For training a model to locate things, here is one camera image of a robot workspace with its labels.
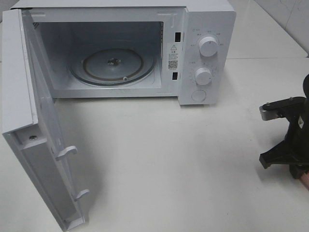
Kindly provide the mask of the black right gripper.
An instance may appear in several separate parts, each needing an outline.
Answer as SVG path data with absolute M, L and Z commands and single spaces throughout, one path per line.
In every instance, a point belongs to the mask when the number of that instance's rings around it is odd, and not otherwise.
M 259 107 L 262 120 L 286 118 L 289 128 L 284 141 L 260 154 L 259 161 L 267 169 L 274 164 L 289 165 L 294 179 L 309 172 L 309 77 L 303 82 L 305 97 L 267 102 Z

